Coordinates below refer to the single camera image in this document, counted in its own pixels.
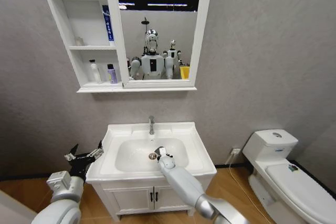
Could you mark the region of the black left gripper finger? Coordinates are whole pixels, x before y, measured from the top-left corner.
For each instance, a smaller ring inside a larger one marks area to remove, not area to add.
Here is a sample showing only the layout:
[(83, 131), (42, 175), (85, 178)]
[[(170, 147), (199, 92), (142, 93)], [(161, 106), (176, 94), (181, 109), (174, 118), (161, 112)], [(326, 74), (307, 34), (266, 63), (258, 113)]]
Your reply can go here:
[(77, 159), (77, 156), (76, 156), (76, 152), (77, 152), (77, 148), (78, 148), (79, 144), (76, 144), (74, 147), (72, 147), (69, 151), (68, 154), (64, 155), (64, 158), (67, 160), (67, 161), (74, 161)]
[(98, 159), (104, 153), (102, 140), (99, 142), (98, 147), (90, 152), (87, 156), (90, 158)]

